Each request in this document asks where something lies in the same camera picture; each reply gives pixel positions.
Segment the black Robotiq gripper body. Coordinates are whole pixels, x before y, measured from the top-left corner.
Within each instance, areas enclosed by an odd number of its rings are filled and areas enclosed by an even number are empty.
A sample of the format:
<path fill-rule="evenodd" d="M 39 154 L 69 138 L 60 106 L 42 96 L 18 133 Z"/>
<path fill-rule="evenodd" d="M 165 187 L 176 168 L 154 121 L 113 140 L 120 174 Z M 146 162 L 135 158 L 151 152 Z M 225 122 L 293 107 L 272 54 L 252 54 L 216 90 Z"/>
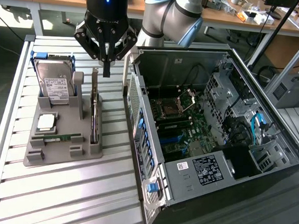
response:
<path fill-rule="evenodd" d="M 105 65 L 116 59 L 115 44 L 128 29 L 128 0 L 86 0 L 85 24 L 98 41 L 97 58 Z"/>

